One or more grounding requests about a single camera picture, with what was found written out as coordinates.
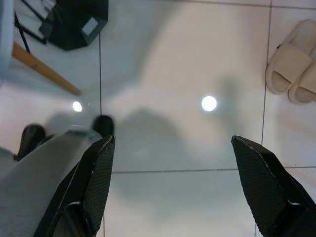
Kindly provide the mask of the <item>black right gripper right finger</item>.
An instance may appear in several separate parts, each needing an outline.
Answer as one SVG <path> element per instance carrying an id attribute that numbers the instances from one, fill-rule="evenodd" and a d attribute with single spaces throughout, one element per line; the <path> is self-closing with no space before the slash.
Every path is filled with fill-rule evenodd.
<path id="1" fill-rule="evenodd" d="M 316 204 L 274 153 L 234 135 L 239 177 L 259 232 L 264 237 L 314 237 Z"/>

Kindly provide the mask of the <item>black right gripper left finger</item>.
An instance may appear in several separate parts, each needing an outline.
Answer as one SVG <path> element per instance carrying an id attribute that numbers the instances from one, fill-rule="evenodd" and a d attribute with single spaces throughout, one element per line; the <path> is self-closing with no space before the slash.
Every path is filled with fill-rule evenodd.
<path id="1" fill-rule="evenodd" d="M 115 137 L 94 142 L 62 180 L 34 235 L 94 237 L 100 230 L 110 188 Z"/>

